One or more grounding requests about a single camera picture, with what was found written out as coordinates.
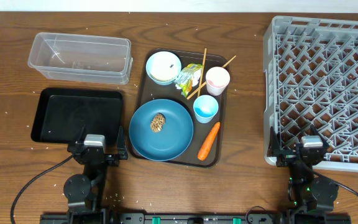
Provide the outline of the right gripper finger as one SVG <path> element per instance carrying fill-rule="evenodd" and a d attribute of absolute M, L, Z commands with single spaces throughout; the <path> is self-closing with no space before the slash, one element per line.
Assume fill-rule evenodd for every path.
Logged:
<path fill-rule="evenodd" d="M 316 143 L 313 143 L 313 147 L 322 147 L 322 148 L 329 148 L 329 144 L 327 141 L 320 135 L 320 133 L 317 131 L 315 126 L 313 124 L 310 125 L 311 132 L 313 133 L 313 136 L 316 138 L 319 138 L 319 140 Z"/>
<path fill-rule="evenodd" d="M 267 148 L 267 157 L 277 157 L 280 154 L 280 141 L 279 135 L 275 132 L 274 128 L 270 128 L 270 136 Z"/>

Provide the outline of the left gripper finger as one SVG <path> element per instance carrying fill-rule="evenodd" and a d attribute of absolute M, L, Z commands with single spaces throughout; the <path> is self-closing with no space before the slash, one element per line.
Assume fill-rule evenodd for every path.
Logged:
<path fill-rule="evenodd" d="M 84 125 L 75 139 L 75 144 L 83 144 L 86 137 L 86 126 Z"/>
<path fill-rule="evenodd" d="M 119 127 L 118 135 L 117 135 L 117 151 L 120 160 L 127 160 L 128 158 L 128 151 L 125 144 L 125 137 L 124 137 L 124 129 L 122 126 Z"/>

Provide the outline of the brown food scrap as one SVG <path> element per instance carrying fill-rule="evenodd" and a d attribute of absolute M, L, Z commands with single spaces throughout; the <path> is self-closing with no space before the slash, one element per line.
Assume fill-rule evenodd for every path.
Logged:
<path fill-rule="evenodd" d="M 166 119 L 164 115 L 162 113 L 157 113 L 150 124 L 150 128 L 153 132 L 158 133 L 162 130 L 165 122 Z"/>

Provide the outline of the large blue plate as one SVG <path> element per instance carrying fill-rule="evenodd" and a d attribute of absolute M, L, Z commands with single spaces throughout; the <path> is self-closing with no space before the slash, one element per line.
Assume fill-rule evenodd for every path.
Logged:
<path fill-rule="evenodd" d="M 152 120 L 162 114 L 165 124 L 159 132 L 152 131 Z M 193 120 L 181 104 L 157 99 L 145 103 L 131 118 L 129 138 L 134 149 L 152 161 L 169 161 L 183 154 L 193 138 Z"/>

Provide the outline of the light blue cup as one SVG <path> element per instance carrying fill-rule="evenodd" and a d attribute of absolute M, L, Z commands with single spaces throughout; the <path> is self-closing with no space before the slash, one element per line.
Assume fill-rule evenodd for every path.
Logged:
<path fill-rule="evenodd" d="M 217 114 L 218 109 L 217 100 L 210 95 L 201 95 L 193 103 L 195 117 L 200 123 L 210 122 Z"/>

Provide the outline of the pink cup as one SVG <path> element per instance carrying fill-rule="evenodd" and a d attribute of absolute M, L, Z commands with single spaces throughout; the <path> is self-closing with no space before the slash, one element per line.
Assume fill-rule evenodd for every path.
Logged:
<path fill-rule="evenodd" d="M 210 95 L 220 95 L 230 82 L 229 72 L 222 67 L 213 67 L 206 72 L 206 87 Z"/>

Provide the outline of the light blue rice bowl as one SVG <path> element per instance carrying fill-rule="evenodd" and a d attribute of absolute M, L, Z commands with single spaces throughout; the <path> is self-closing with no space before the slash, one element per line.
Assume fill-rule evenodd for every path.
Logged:
<path fill-rule="evenodd" d="M 160 51 L 147 59 L 145 70 L 155 83 L 170 85 L 181 72 L 181 61 L 174 53 Z"/>

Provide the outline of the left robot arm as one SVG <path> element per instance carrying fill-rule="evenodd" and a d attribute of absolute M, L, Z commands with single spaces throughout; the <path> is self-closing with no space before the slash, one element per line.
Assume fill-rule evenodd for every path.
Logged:
<path fill-rule="evenodd" d="M 87 134 L 85 128 L 69 143 L 67 151 L 84 170 L 71 176 L 63 187 L 68 199 L 68 223 L 114 223 L 114 214 L 102 208 L 101 201 L 108 167 L 117 167 L 128 158 L 123 127 L 118 129 L 116 147 L 116 154 L 106 153 L 106 138 Z"/>

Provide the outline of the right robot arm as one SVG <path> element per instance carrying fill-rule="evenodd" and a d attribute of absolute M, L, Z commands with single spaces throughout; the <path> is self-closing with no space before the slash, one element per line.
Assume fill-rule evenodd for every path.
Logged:
<path fill-rule="evenodd" d="M 293 203 L 275 219 L 277 223 L 327 223 L 326 214 L 334 209 L 338 185 L 313 173 L 329 144 L 313 125 L 310 129 L 312 135 L 303 136 L 294 149 L 281 149 L 278 134 L 270 128 L 267 156 L 276 158 L 277 167 L 289 168 L 288 199 Z"/>

